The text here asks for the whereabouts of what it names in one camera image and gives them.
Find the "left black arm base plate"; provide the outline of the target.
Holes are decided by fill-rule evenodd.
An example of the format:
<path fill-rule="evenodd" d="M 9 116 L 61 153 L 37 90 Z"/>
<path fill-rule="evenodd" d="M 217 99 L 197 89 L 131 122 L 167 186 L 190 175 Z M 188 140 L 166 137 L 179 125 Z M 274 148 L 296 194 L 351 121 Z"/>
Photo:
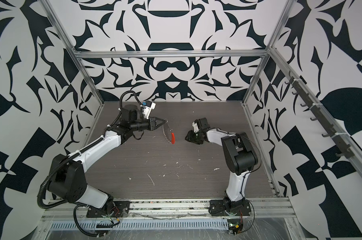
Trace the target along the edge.
<path fill-rule="evenodd" d="M 89 207 L 87 218 L 119 218 L 127 215 L 130 209 L 130 201 L 111 201 L 107 202 L 101 209 Z"/>

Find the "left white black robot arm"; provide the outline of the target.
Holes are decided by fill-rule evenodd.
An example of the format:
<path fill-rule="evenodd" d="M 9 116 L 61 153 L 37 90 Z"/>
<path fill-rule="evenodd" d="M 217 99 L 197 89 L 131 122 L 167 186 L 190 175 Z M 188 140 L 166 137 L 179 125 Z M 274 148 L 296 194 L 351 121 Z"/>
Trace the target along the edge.
<path fill-rule="evenodd" d="M 156 104 L 150 101 L 140 106 L 120 107 L 117 119 L 106 127 L 95 141 L 67 156 L 57 155 L 50 172 L 40 186 L 37 203 L 50 209 L 64 203 L 97 209 L 112 208 L 113 197 L 91 187 L 85 173 L 104 155 L 125 143 L 135 132 L 154 131 L 166 120 L 150 115 Z"/>

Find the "silver keyring with red tag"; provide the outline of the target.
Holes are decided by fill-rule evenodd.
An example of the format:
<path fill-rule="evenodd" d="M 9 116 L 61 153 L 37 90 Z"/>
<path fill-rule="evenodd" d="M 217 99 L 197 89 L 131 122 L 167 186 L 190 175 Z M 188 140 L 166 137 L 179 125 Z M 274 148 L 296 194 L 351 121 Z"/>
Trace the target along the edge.
<path fill-rule="evenodd" d="M 163 134 L 168 143 L 174 145 L 176 143 L 176 137 L 173 129 L 169 125 L 169 121 L 166 119 L 164 125 L 162 125 Z"/>

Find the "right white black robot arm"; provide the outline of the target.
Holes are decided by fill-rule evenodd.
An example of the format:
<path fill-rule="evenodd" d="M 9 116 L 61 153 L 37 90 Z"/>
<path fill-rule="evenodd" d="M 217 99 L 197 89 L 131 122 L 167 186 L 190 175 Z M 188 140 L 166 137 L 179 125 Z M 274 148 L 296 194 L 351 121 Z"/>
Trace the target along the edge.
<path fill-rule="evenodd" d="M 222 147 L 226 165 L 230 170 L 226 197 L 231 203 L 243 200 L 248 178 L 258 164 L 257 154 L 247 134 L 212 128 L 207 119 L 203 118 L 192 123 L 192 130 L 187 133 L 185 140 L 197 145 L 207 142 Z"/>

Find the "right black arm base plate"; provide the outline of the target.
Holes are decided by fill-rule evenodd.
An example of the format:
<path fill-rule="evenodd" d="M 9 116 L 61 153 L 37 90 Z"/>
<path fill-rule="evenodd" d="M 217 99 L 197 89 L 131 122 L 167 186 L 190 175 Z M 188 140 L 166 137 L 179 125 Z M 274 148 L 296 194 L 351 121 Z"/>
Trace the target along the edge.
<path fill-rule="evenodd" d="M 229 198 L 224 198 L 222 200 L 210 200 L 208 212 L 214 217 L 250 216 L 252 210 L 250 202 L 246 199 L 233 202 Z"/>

